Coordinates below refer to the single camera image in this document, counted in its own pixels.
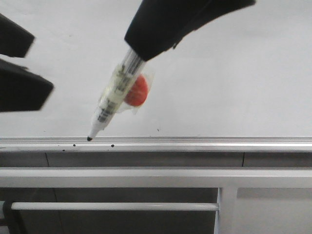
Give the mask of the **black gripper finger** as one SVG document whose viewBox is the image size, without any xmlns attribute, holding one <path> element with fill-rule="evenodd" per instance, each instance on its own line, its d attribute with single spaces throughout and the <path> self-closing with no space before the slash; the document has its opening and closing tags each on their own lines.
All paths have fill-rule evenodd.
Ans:
<svg viewBox="0 0 312 234">
<path fill-rule="evenodd" d="M 124 39 L 141 59 L 149 61 L 175 48 L 192 31 L 255 3 L 254 0 L 144 0 Z"/>
<path fill-rule="evenodd" d="M 38 111 L 53 91 L 53 83 L 23 67 L 0 61 L 0 111 Z"/>
<path fill-rule="evenodd" d="M 0 53 L 9 57 L 24 58 L 35 37 L 33 34 L 0 15 Z"/>
</svg>

